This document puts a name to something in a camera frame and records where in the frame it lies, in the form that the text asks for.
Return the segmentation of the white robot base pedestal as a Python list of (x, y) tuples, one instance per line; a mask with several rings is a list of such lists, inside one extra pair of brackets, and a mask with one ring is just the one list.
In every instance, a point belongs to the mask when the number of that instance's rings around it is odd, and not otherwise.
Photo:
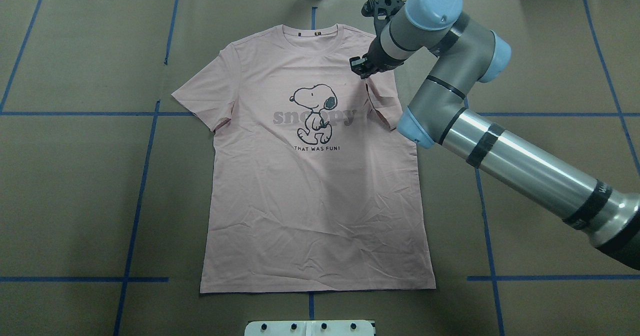
[(245, 336), (376, 336), (368, 320), (302, 320), (250, 322)]

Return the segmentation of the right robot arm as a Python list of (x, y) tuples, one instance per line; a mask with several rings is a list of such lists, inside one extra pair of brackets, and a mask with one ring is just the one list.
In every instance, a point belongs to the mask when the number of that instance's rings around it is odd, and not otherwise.
[(402, 65), (426, 48), (437, 61), (397, 123), (423, 148), (439, 144), (584, 232), (599, 252), (640, 265), (639, 195), (621, 193), (464, 106), (477, 83), (505, 70), (512, 50), (463, 10), (463, 0), (368, 0), (374, 19), (366, 54), (349, 60), (366, 79)]

